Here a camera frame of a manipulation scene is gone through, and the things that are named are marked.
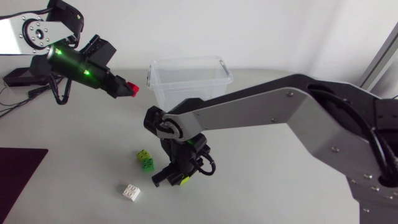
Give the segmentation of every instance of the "maroon mat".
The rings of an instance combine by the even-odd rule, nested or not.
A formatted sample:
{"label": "maroon mat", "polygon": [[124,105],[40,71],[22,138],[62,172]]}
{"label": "maroon mat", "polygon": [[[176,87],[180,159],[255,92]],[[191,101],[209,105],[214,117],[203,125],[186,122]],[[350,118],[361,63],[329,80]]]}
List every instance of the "maroon mat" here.
{"label": "maroon mat", "polygon": [[26,186],[48,149],[0,148],[0,223]]}

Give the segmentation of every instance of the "clear plastic container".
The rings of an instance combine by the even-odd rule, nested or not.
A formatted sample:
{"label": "clear plastic container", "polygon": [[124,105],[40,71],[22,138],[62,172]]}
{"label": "clear plastic container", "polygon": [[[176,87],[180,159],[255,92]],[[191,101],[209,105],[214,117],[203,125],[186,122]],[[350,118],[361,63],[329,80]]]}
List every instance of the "clear plastic container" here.
{"label": "clear plastic container", "polygon": [[206,56],[153,61],[147,86],[155,92],[159,108],[170,111],[187,98],[222,96],[232,81],[221,57]]}

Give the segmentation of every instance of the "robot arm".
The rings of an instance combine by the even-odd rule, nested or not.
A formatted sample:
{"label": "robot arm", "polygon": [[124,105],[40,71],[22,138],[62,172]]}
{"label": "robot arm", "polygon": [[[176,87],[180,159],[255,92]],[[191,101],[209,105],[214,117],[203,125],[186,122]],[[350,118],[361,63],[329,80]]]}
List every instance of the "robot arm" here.
{"label": "robot arm", "polygon": [[[152,177],[184,183],[211,175],[214,160],[202,131],[286,123],[307,151],[347,176],[361,206],[361,223],[398,220],[398,101],[382,100],[343,83],[292,75],[208,101],[188,99],[168,113],[152,107],[144,126],[170,164]],[[202,170],[203,158],[212,171]]]}
{"label": "robot arm", "polygon": [[109,42],[95,35],[86,47],[75,50],[83,25],[83,15],[61,0],[50,0],[42,11],[0,17],[0,55],[35,55],[30,72],[47,77],[53,91],[54,75],[60,75],[69,79],[69,88],[73,80],[101,88],[114,98],[135,96],[138,86],[113,75],[106,66],[116,51]]}

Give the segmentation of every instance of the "white lego brick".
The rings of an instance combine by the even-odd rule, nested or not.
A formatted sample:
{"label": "white lego brick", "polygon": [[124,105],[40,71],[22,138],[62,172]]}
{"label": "white lego brick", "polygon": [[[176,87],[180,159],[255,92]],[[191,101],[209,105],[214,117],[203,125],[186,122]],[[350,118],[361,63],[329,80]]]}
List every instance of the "white lego brick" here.
{"label": "white lego brick", "polygon": [[140,192],[140,190],[138,187],[129,184],[127,186],[127,188],[124,190],[123,195],[125,197],[128,197],[129,199],[131,199],[134,202],[136,200],[136,198],[138,197],[139,192]]}

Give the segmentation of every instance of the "white table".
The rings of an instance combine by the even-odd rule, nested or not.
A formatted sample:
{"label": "white table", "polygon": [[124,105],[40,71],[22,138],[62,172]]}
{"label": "white table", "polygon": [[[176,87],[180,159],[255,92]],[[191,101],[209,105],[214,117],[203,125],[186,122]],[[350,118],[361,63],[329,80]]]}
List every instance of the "white table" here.
{"label": "white table", "polygon": [[[232,72],[228,92],[288,74]],[[49,149],[5,223],[359,223],[345,177],[313,158],[284,124],[205,131],[215,175],[156,188],[150,177],[169,160],[142,125],[156,105],[146,71],[114,73],[141,87],[136,98],[115,100],[73,83],[65,106],[47,92],[0,119],[1,147]],[[23,100],[28,89],[6,90],[0,100]],[[155,172],[141,170],[141,149]],[[127,184],[142,190],[136,202],[121,195]]]}

